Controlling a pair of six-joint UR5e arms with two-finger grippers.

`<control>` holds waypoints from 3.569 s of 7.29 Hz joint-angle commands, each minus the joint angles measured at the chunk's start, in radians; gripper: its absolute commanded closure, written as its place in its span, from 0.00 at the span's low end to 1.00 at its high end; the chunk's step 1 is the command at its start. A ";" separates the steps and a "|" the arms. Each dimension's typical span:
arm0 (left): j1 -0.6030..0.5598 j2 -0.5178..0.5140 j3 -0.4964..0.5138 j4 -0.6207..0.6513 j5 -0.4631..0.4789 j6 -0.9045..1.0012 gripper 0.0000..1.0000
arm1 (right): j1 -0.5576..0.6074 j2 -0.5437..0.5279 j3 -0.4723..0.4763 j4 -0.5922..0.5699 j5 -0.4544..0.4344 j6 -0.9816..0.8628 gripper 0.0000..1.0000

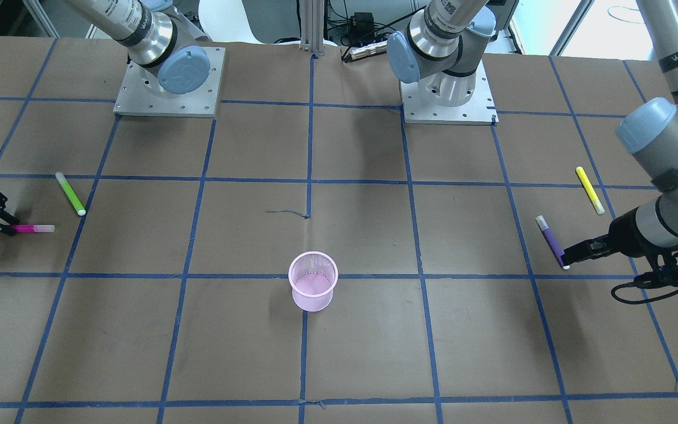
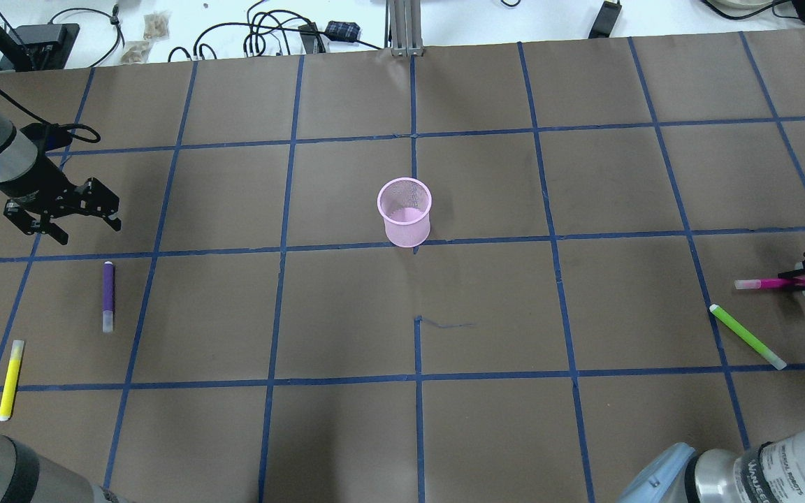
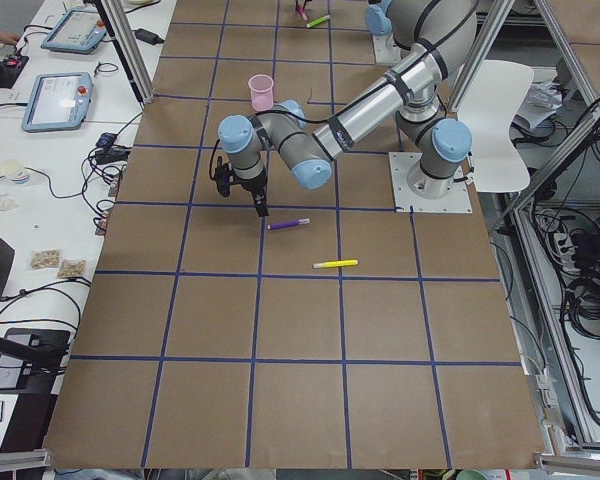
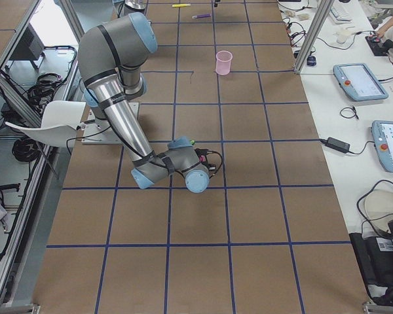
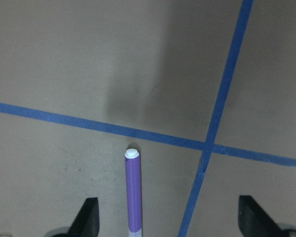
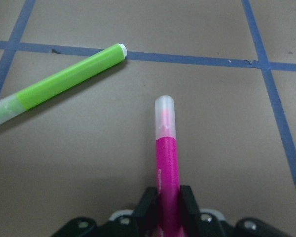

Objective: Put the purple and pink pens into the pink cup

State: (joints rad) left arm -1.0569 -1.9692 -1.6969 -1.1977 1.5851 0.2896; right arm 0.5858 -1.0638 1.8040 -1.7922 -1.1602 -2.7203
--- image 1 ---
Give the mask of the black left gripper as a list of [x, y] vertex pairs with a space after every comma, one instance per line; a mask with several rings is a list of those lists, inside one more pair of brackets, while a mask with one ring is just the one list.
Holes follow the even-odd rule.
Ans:
[[638, 209], [637, 207], [630, 210], [611, 221], [607, 234], [566, 247], [560, 255], [562, 265], [572, 266], [586, 260], [608, 257], [614, 253], [621, 253], [626, 257], [659, 254], [663, 248], [652, 244], [638, 228]]

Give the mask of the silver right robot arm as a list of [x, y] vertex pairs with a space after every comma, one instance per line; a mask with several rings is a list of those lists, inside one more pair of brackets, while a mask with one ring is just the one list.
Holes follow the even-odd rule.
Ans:
[[[355, 253], [382, 249], [411, 253], [412, 233], [400, 230], [381, 241], [380, 227], [391, 217], [380, 214], [382, 200], [398, 201], [401, 186], [415, 188], [488, 188], [493, 181], [425, 181], [403, 177], [403, 133], [396, 128], [401, 112], [397, 105], [314, 104], [318, 130], [313, 147], [338, 142], [341, 153], [349, 147], [349, 132], [363, 130], [358, 138], [371, 149], [366, 166], [389, 164], [390, 179], [288, 179], [274, 172], [263, 176], [224, 175], [249, 167], [279, 167], [277, 158], [289, 145], [307, 140], [307, 102], [260, 101], [227, 98], [222, 120], [210, 113], [209, 101], [194, 107], [181, 104], [181, 95], [167, 91], [156, 71], [168, 81], [193, 80], [208, 65], [208, 76], [219, 73], [209, 59], [199, 60], [204, 48], [183, 29], [172, 14], [152, 11], [140, 1], [127, 2], [124, 16], [109, 24], [121, 28], [119, 48], [104, 51], [103, 43], [0, 38], [0, 182], [19, 188], [19, 217], [36, 212], [61, 227], [54, 236], [9, 236], [0, 223], [0, 272], [57, 272], [75, 248], [75, 272], [107, 272], [111, 261], [135, 264], [155, 260], [159, 273], [171, 271], [165, 260], [180, 263], [189, 250], [194, 260], [243, 258], [247, 253], [293, 253], [296, 232], [286, 219], [271, 218], [268, 210], [237, 210], [224, 190], [242, 197], [260, 188], [263, 194], [278, 190], [312, 188], [320, 200], [342, 186], [365, 190], [355, 201], [358, 220], [329, 234], [337, 218], [315, 215], [307, 229], [306, 244], [338, 253], [340, 236]], [[199, 111], [203, 118], [124, 117], [113, 134], [108, 110], [110, 88], [120, 75], [119, 51], [132, 59], [127, 69], [139, 71], [138, 81], [159, 89], [159, 98], [146, 104], [158, 110], [170, 104], [184, 112]], [[256, 158], [262, 158], [260, 164]], [[84, 229], [76, 247], [78, 224]]]

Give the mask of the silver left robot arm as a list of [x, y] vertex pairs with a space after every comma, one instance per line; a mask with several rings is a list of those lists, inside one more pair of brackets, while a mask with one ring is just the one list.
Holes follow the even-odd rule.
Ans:
[[[616, 136], [659, 191], [659, 198], [613, 220], [605, 236], [565, 248], [564, 266], [622, 253], [678, 262], [678, 1], [638, 1], [670, 99], [656, 97], [622, 119]], [[407, 84], [433, 77], [436, 93], [471, 82], [493, 34], [483, 1], [431, 1], [388, 38], [388, 61]]]

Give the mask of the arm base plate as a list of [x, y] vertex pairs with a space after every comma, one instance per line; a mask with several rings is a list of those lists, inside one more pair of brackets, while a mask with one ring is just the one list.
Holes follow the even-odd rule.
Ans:
[[399, 83], [404, 119], [412, 124], [495, 125], [500, 122], [483, 62], [476, 72], [454, 77], [439, 72]]
[[226, 55], [223, 47], [183, 48], [169, 56], [156, 74], [130, 62], [114, 113], [215, 118]]

